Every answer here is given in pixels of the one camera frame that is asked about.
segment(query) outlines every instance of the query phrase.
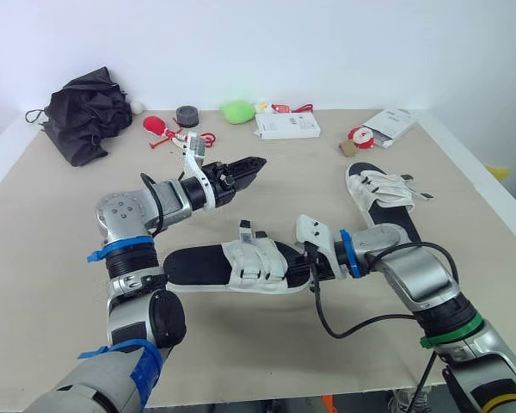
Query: green toy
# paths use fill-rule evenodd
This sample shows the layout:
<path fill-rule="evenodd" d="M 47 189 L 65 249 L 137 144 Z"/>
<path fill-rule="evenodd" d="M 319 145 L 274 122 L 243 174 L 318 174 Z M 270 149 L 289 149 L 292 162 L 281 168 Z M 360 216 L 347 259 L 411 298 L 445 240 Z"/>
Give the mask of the green toy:
<path fill-rule="evenodd" d="M 220 106 L 225 119 L 233 125 L 248 122 L 255 117 L 254 107 L 247 101 L 233 101 Z"/>

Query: gray tape roll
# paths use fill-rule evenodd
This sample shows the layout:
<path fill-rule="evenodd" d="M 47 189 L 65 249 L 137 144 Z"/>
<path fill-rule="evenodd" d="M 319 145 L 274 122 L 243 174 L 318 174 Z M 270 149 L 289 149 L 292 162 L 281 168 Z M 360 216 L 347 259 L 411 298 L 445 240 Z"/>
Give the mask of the gray tape roll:
<path fill-rule="evenodd" d="M 195 106 L 180 106 L 175 110 L 175 118 L 181 127 L 199 125 L 199 111 Z"/>

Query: velcro strap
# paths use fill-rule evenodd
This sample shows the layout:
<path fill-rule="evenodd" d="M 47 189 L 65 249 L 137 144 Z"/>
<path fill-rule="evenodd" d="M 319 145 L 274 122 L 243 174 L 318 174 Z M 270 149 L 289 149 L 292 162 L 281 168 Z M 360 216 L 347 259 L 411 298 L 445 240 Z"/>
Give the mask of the velcro strap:
<path fill-rule="evenodd" d="M 398 175 L 385 175 L 376 170 L 364 170 L 347 177 L 347 188 L 359 207 L 368 211 L 376 200 L 380 207 L 415 207 L 412 191 Z"/>
<path fill-rule="evenodd" d="M 271 238 L 256 238 L 248 221 L 241 221 L 239 239 L 222 243 L 222 250 L 231 265 L 231 287 L 268 290 L 268 285 L 286 284 L 286 259 Z"/>

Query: table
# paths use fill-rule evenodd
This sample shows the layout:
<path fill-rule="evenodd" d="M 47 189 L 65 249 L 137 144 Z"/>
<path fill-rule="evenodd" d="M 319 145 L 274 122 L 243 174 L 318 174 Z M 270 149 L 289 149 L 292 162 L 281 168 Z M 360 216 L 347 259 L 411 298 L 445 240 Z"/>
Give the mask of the table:
<path fill-rule="evenodd" d="M 165 120 L 172 112 L 151 113 Z M 420 126 L 388 150 L 341 155 L 348 130 L 375 111 L 316 111 L 318 139 L 262 141 L 255 123 L 233 126 L 202 112 L 203 129 L 218 141 L 206 161 L 267 159 L 252 185 L 227 206 L 170 227 L 157 238 L 169 252 L 237 237 L 240 219 L 284 243 L 305 213 L 333 231 L 366 228 L 346 191 L 352 162 L 409 173 L 435 196 L 418 200 L 412 218 L 422 238 L 454 256 L 462 288 L 516 354 L 516 238 L 472 184 Z M 177 177 L 181 153 L 172 144 L 152 151 L 137 116 L 119 137 L 103 142 L 108 157 L 72 168 L 39 134 L 0 184 L 0 410 L 22 410 L 77 363 L 82 351 L 106 342 L 108 275 L 85 257 L 99 248 L 94 207 L 113 191 L 142 188 L 139 172 Z M 380 274 L 329 281 L 323 305 L 337 330 L 366 318 L 406 311 Z M 323 330 L 313 296 L 243 293 L 181 294 L 187 336 L 165 364 L 149 406 L 371 391 L 416 385 L 429 352 L 415 323 L 374 324 L 337 341 Z M 428 382 L 441 383 L 437 363 Z"/>

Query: green band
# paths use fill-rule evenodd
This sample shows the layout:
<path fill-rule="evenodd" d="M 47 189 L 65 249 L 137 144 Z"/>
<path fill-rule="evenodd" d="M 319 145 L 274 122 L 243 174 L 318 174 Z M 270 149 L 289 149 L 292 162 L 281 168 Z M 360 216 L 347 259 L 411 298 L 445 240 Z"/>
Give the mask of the green band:
<path fill-rule="evenodd" d="M 457 340 L 461 340 L 468 336 L 471 332 L 477 329 L 480 324 L 483 323 L 483 318 L 479 312 L 476 312 L 476 315 L 463 327 L 460 329 L 451 331 L 449 333 L 445 333 L 435 337 L 422 337 L 421 338 L 421 346 L 423 348 L 432 348 L 436 344 L 444 344 L 446 342 L 456 342 Z"/>

